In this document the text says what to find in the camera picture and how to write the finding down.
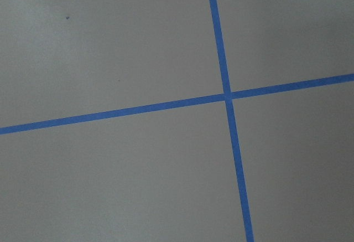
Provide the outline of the blue tape line crosswise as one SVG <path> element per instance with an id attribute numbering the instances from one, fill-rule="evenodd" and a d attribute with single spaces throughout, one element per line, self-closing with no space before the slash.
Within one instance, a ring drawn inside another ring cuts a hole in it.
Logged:
<path id="1" fill-rule="evenodd" d="M 233 100 L 243 99 L 243 98 L 263 96 L 268 94 L 276 94 L 280 92 L 308 89 L 308 88 L 320 87 L 326 85 L 335 85 L 335 84 L 346 83 L 351 81 L 353 81 L 353 74 L 345 74 L 339 76 L 332 76 L 328 78 L 298 81 L 295 83 L 287 83 L 287 84 L 273 85 L 267 87 L 259 87 L 255 89 L 235 91 L 231 93 L 231 99 Z M 162 102 L 162 103 L 151 104 L 151 105 L 129 107 L 125 109 L 97 112 L 92 114 L 64 117 L 59 119 L 45 120 L 45 121 L 32 122 L 32 123 L 25 123 L 21 125 L 2 127 L 1 135 L 38 130 L 42 128 L 72 125 L 72 124 L 83 123 L 83 122 L 104 120 L 104 119 L 110 119 L 115 117 L 137 115 L 137 114 L 143 114 L 147 112 L 163 111 L 163 110 L 175 109 L 180 107 L 211 104 L 214 102 L 225 101 L 225 98 L 226 95 L 224 94 L 216 94 L 216 95 L 194 97 L 194 98 L 183 99 L 183 100 Z"/>

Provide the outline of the blue tape line lengthwise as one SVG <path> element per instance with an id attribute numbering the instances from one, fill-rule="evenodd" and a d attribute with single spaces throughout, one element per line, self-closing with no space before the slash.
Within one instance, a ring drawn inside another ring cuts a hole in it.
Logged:
<path id="1" fill-rule="evenodd" d="M 230 77 L 228 74 L 228 66 L 227 66 L 227 59 L 225 53 L 225 46 L 223 42 L 223 34 L 221 28 L 220 14 L 218 10 L 218 3 L 217 0 L 209 0 L 209 4 L 210 4 L 212 23 L 214 28 L 223 95 L 225 97 L 224 101 L 225 101 L 228 127 L 230 132 L 233 160 L 234 160 L 234 165 L 236 170 L 237 187 L 238 187 L 238 192 L 240 197 L 244 231 L 245 231 L 246 240 L 254 241 L 252 219 L 249 211 L 246 181 L 244 177 L 241 149 L 240 149 L 240 143 L 239 143 L 238 132 L 237 132 L 235 111 L 234 111 L 233 101 L 232 101 Z"/>

